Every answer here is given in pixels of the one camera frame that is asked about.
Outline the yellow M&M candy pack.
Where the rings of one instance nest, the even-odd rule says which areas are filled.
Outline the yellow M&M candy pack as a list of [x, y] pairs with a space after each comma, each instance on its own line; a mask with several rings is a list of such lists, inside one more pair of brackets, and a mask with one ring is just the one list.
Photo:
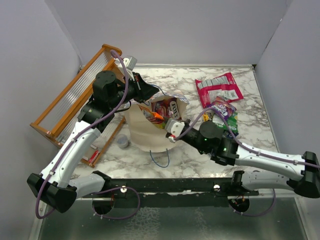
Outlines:
[[205, 112], [202, 116], [203, 116], [204, 122], [212, 121], [212, 119], [213, 119], [213, 115], [209, 111]]

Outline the purple berries snack pack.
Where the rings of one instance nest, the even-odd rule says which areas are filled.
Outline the purple berries snack pack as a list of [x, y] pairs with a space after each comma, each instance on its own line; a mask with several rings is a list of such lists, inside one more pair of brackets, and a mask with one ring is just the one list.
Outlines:
[[151, 103], [152, 111], [158, 113], [162, 117], [180, 120], [181, 115], [178, 108], [176, 97], [163, 99]]

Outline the orange snack pack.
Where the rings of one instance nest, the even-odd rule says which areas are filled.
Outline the orange snack pack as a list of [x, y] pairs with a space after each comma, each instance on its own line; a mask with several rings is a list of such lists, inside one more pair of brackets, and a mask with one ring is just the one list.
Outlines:
[[162, 110], [156, 111], [152, 110], [149, 106], [144, 106], [144, 105], [139, 105], [139, 109], [141, 110], [143, 116], [155, 127], [158, 129], [164, 129], [166, 122], [165, 122], [165, 117], [166, 113], [163, 112]]

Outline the green snack pack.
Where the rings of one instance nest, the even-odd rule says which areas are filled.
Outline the green snack pack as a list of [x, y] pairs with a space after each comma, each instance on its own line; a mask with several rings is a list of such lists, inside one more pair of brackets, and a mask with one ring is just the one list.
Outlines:
[[[225, 125], [223, 120], [215, 113], [212, 118], [212, 122], [215, 123], [219, 128], [222, 128], [228, 131], [228, 127]], [[238, 113], [234, 112], [227, 120], [226, 120], [229, 128], [232, 130], [234, 134], [237, 134], [238, 131]]]

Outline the purple chocolate bar pack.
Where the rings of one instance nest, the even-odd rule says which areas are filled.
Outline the purple chocolate bar pack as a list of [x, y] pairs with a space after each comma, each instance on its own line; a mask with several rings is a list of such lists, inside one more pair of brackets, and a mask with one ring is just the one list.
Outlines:
[[217, 96], [214, 101], [209, 105], [216, 111], [220, 112], [225, 120], [232, 116], [236, 112], [236, 108], [228, 103], [223, 97]]

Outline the blue checkered paper bag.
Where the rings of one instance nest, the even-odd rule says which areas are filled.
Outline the blue checkered paper bag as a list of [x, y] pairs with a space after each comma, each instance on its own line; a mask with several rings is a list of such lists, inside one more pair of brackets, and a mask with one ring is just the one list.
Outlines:
[[183, 120], [189, 101], [181, 90], [170, 90], [169, 92], [160, 91], [147, 100], [146, 103], [138, 103], [133, 100], [129, 109], [124, 112], [125, 120], [129, 126], [131, 142], [140, 150], [148, 152], [150, 157], [153, 157], [155, 153], [168, 153], [169, 150], [181, 144], [178, 142], [170, 142], [169, 139], [166, 138], [167, 132], [165, 129], [159, 129], [150, 123], [139, 109], [139, 105], [152, 108], [153, 102], [169, 98], [177, 98], [181, 119], [176, 120]]

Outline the pink snack bag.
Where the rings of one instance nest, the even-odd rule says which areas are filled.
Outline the pink snack bag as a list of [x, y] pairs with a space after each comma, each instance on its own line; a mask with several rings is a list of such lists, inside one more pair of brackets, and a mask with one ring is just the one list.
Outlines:
[[228, 103], [244, 98], [231, 72], [211, 79], [196, 79], [195, 86], [203, 108], [210, 105], [216, 97], [222, 97]]

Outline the blue Kettle chips bag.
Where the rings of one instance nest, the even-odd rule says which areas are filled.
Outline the blue Kettle chips bag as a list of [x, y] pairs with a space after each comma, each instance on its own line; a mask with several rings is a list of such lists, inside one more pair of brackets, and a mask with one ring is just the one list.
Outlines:
[[225, 130], [223, 132], [223, 137], [227, 138], [227, 139], [234, 139], [234, 137], [237, 137], [239, 135], [239, 133], [236, 131], [236, 132], [232, 132], [230, 133], [228, 130]]

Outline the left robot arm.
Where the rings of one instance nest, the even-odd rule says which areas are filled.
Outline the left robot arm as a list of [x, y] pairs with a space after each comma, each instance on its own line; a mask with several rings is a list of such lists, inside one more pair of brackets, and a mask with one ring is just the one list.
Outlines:
[[27, 184], [36, 197], [38, 219], [44, 218], [39, 211], [40, 202], [64, 213], [78, 198], [89, 194], [103, 198], [110, 193], [111, 186], [101, 173], [91, 173], [75, 180], [71, 177], [88, 148], [102, 134], [122, 104], [131, 100], [144, 103], [159, 92], [139, 73], [134, 72], [132, 76], [125, 73], [124, 80], [117, 79], [116, 74], [109, 70], [96, 75], [92, 83], [93, 93], [81, 109], [70, 136], [41, 173], [32, 173], [28, 177]]

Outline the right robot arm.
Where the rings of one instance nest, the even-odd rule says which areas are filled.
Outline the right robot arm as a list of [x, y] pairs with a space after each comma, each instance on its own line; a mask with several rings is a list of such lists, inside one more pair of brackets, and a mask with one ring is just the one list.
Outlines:
[[177, 122], [171, 132], [200, 154], [211, 154], [211, 160], [219, 165], [260, 169], [259, 173], [243, 173], [230, 182], [229, 189], [236, 196], [262, 188], [287, 189], [312, 199], [320, 196], [320, 164], [313, 152], [299, 155], [259, 149], [224, 137], [223, 130], [211, 121], [203, 122], [199, 129]]

